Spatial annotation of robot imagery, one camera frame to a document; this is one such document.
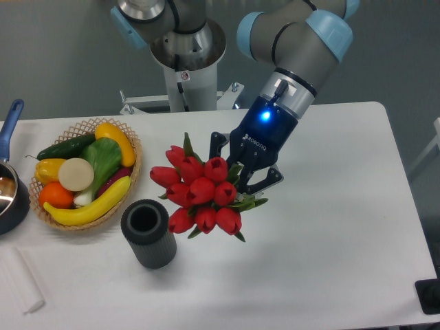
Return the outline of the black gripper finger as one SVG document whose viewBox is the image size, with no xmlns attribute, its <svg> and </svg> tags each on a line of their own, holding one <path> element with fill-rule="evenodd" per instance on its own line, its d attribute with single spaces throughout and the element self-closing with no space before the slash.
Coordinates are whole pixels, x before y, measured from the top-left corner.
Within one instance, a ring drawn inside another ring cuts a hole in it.
<svg viewBox="0 0 440 330">
<path fill-rule="evenodd" d="M 261 193 L 284 180 L 283 174 L 277 166 L 270 166 L 267 170 L 266 177 L 254 184 L 248 184 L 244 179 L 240 179 L 237 184 L 237 191 L 241 194 L 255 195 Z"/>
<path fill-rule="evenodd" d="M 210 150 L 208 159 L 221 156 L 221 150 L 230 140 L 229 133 L 212 132 L 210 136 Z"/>
</svg>

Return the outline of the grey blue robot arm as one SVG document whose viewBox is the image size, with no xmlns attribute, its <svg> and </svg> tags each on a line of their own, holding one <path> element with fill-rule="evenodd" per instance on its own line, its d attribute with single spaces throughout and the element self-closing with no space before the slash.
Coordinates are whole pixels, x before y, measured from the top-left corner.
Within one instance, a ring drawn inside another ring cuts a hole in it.
<svg viewBox="0 0 440 330">
<path fill-rule="evenodd" d="M 275 12 L 242 18 L 238 48 L 273 64 L 274 71 L 238 127 L 211 135 L 211 157 L 228 146 L 228 164 L 242 165 L 240 193 L 259 193 L 283 179 L 278 154 L 350 47 L 347 19 L 358 6 L 357 1 L 290 1 Z M 205 1 L 118 1 L 111 17 L 132 46 L 149 47 L 162 66 L 171 111 L 217 109 L 217 65 L 226 36 L 208 18 Z"/>
</svg>

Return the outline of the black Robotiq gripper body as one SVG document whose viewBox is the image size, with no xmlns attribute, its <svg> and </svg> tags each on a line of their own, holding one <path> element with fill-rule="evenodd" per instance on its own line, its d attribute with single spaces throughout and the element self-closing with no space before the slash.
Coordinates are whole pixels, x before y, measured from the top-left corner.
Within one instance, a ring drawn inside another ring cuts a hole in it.
<svg viewBox="0 0 440 330">
<path fill-rule="evenodd" d="M 257 97 L 238 127 L 230 133 L 227 163 L 240 163 L 248 172 L 275 164 L 297 124 L 297 119 L 288 111 Z"/>
</svg>

